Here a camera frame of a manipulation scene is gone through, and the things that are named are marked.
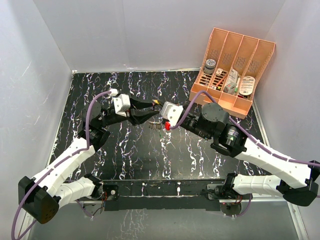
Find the large metal keyring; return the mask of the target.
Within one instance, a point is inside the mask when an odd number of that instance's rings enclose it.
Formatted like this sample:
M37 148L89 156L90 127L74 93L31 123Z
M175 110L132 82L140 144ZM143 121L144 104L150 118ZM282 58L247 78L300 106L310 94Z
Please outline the large metal keyring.
M148 127L152 130L161 130L162 129L162 123L161 122L148 122Z

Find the key with yellow tag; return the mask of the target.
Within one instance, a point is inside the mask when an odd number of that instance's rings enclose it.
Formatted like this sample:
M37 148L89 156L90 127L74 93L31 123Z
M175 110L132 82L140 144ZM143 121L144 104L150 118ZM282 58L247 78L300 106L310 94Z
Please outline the key with yellow tag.
M161 105L161 103L156 99L153 99L152 102L154 105Z

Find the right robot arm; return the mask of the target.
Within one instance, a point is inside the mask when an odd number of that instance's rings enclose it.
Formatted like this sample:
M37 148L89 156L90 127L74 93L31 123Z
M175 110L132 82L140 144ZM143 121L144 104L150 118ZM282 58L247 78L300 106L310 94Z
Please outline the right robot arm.
M308 207L318 198L320 175L318 162L294 162L290 157L259 142L230 118L217 103L205 104L200 114L190 113L190 107L179 106L173 113L176 125L197 136L212 140L211 148L218 153L252 163L268 175L229 173L223 185L208 193L233 199L242 195L271 195L292 204Z

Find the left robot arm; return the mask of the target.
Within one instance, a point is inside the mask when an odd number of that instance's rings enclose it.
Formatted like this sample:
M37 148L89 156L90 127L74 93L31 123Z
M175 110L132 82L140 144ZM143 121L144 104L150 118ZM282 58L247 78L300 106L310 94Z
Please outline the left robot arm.
M157 100L140 101L127 94L119 94L112 100L108 108L93 100L85 109L83 129L70 146L45 169L18 182L19 208L38 223L48 223L60 208L75 200L102 197L103 183L90 173L71 183L65 181L106 143L111 134L108 126L125 121L141 125L159 113L155 109Z

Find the red pencil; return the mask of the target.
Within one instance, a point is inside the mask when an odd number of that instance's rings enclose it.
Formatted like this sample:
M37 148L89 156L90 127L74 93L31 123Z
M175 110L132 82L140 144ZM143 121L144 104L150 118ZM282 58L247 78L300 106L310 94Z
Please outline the red pencil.
M225 80L226 77L227 75L224 75L222 78L214 79L213 86L218 87L220 84L222 84L222 82Z

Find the small white card box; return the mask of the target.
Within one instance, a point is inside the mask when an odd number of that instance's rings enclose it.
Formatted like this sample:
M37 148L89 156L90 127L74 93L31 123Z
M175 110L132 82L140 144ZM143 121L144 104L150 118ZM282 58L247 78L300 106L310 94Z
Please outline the small white card box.
M216 71L216 74L217 75L221 75L223 72L223 69L222 68L218 68L217 71Z

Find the grey round jar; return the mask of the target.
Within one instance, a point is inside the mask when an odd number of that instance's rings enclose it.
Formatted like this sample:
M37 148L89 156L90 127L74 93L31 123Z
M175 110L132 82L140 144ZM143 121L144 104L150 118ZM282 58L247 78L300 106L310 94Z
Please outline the grey round jar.
M205 61L205 65L204 65L204 69L203 69L203 72L205 74L208 74L208 75L211 75L214 73L215 71L215 68L216 68L216 61L214 59L207 59Z

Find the white paper packet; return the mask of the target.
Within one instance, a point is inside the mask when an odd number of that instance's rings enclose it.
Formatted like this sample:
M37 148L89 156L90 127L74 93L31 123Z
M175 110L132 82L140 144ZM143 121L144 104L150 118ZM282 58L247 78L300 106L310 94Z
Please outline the white paper packet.
M228 77L226 79L226 84L229 83L237 83L239 78L239 73L237 70L231 68L228 74Z

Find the white oval blister pack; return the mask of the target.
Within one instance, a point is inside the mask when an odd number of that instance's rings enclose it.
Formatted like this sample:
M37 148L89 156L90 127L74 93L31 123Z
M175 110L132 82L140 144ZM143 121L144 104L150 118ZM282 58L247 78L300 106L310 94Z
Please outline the white oval blister pack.
M253 93L256 79L252 76L245 76L239 86L238 93L242 96L249 96Z

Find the orange plastic desk organizer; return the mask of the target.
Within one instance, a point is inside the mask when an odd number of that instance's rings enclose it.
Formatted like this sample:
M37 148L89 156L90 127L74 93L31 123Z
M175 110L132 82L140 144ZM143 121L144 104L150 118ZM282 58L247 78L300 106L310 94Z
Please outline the orange plastic desk organizer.
M244 119L275 48L271 41L213 28L189 98L206 91L196 98L197 104L209 103L213 97L230 115Z

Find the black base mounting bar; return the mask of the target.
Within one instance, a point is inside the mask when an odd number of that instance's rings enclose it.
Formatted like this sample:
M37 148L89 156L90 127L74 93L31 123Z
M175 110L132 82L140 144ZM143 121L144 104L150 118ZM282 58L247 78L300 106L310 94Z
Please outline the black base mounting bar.
M216 196L215 187L222 179L184 180L104 180L99 193L91 200L102 204L105 211L120 210L192 210L220 211L221 206L241 204L250 199L240 196Z

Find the aluminium frame rail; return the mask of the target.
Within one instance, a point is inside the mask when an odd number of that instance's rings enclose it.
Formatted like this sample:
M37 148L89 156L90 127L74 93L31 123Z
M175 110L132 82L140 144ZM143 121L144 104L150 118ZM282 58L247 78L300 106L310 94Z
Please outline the aluminium frame rail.
M190 209L192 204L236 200L239 196L259 194L284 198L307 207L317 197L315 183L319 173L312 163L298 162L267 147L235 123L228 112L215 102L205 104L199 115L190 113L190 106L171 102L139 101L121 94L113 106L104 109L93 100L87 108L84 129L71 145L44 170L34 177L23 177L18 183L19 208L40 224L46 224L65 205L81 198L101 200L107 211L147 208L158 203L165 209ZM125 191L116 183L86 174L67 183L67 177L93 156L108 139L107 126L129 121L145 123L160 114L166 130L182 127L205 140L218 153L252 163L268 172L265 176L227 175L223 184L169 180L163 183L134 181Z

